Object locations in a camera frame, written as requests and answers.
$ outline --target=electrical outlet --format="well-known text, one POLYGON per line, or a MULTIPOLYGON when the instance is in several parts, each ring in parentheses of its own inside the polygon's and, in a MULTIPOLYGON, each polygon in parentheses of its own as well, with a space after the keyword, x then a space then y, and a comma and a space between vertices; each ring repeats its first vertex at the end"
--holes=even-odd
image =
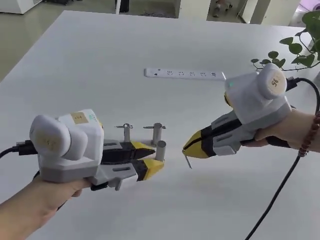
POLYGON ((225 81, 226 77, 222 71, 193 71, 161 68, 146 68, 144 75, 149 78, 170 79, 198 79, 225 81))

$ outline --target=cylindrical post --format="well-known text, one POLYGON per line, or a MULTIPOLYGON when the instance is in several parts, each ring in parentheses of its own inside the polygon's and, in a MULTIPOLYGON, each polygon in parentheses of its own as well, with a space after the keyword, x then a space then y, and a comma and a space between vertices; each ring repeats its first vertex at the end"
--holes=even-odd
POLYGON ((120 6, 121 6, 121 0, 117 0, 115 5, 115 14, 119 14, 120 6))
POLYGON ((165 160, 165 153, 166 153, 166 142, 165 141, 158 141, 155 151, 155 160, 163 162, 165 160))
POLYGON ((158 142, 161 140, 162 128, 163 126, 159 122, 153 125, 152 145, 157 146, 158 142))
POLYGON ((126 123, 123 125, 123 132, 124 132, 124 142, 130 142, 130 124, 126 123))

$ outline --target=plant leaf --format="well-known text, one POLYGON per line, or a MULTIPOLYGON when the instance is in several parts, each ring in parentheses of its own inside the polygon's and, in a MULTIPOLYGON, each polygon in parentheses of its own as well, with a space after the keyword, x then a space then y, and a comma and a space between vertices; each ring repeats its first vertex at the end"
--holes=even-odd
POLYGON ((308 26, 310 23, 313 23, 314 21, 318 21, 319 18, 320 18, 320 11, 319 10, 309 11, 303 15, 302 22, 308 26))
POLYGON ((271 61, 269 59, 263 59, 261 61, 261 64, 264 64, 264 65, 269 64, 269 63, 271 63, 271 61))
POLYGON ((296 37, 300 37, 301 34, 307 33, 307 32, 308 32, 308 30, 305 28, 303 31, 300 31, 300 32, 296 33, 295 36, 296 36, 296 37))
POLYGON ((268 53, 268 57, 271 59, 276 59, 278 56, 279 56, 279 53, 277 51, 271 51, 268 53))
POLYGON ((259 59, 257 59, 257 58, 251 59, 251 62, 252 62, 253 64, 255 64, 255 63, 259 62, 259 59))
POLYGON ((315 42, 311 51, 320 53, 320 39, 315 42))
POLYGON ((299 57, 296 57, 296 58, 291 62, 291 64, 299 64, 299 63, 300 63, 299 57))
POLYGON ((277 65, 278 68, 282 68, 283 65, 285 64, 285 62, 286 62, 285 59, 281 59, 281 60, 279 60, 279 59, 277 59, 277 58, 272 59, 272 63, 275 64, 275 65, 277 65))
POLYGON ((300 43, 292 43, 289 45, 289 51, 292 54, 299 54, 302 52, 302 46, 300 43))
POLYGON ((310 68, 312 66, 312 64, 314 63, 314 60, 315 60, 315 55, 314 54, 310 54, 309 56, 307 57, 304 57, 304 58, 300 58, 299 59, 299 62, 306 66, 307 68, 310 68))
POLYGON ((291 36, 291 37, 281 39, 280 43, 284 44, 284 45, 290 45, 290 44, 292 44, 293 41, 294 41, 294 38, 291 36))
POLYGON ((279 61, 279 65, 277 65, 279 68, 282 68, 284 65, 285 65, 285 63, 286 63, 286 59, 281 59, 280 61, 279 61))
POLYGON ((320 39, 320 20, 309 23, 306 26, 308 33, 316 40, 320 39))

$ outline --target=beaded bracelet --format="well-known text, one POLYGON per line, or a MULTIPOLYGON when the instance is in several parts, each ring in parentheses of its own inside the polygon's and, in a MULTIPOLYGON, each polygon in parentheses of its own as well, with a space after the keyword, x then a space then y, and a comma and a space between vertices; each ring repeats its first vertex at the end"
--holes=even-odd
POLYGON ((307 155, 307 153, 309 152, 311 142, 315 140, 315 136, 319 130, 319 127, 320 127, 320 111, 317 111, 314 115, 311 128, 307 133, 307 135, 304 137, 302 145, 299 149, 299 152, 298 152, 299 157, 303 158, 307 155))

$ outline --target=human hand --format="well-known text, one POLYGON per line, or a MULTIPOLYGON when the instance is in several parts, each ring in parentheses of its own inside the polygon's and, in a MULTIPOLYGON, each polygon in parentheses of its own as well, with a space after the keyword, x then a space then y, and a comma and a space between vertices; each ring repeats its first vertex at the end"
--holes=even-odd
POLYGON ((21 209, 21 214, 35 216, 41 219, 43 226, 57 212, 58 208, 72 197, 79 197, 82 189, 89 188, 91 184, 85 180, 68 183, 46 182, 37 176, 20 192, 11 198, 21 209))
POLYGON ((306 114, 292 108, 292 111, 281 122, 257 131, 254 136, 255 142, 246 147, 263 147, 268 145, 267 137, 275 136, 281 140, 287 141, 293 149, 299 149, 304 137, 308 133, 313 122, 314 116, 306 114))

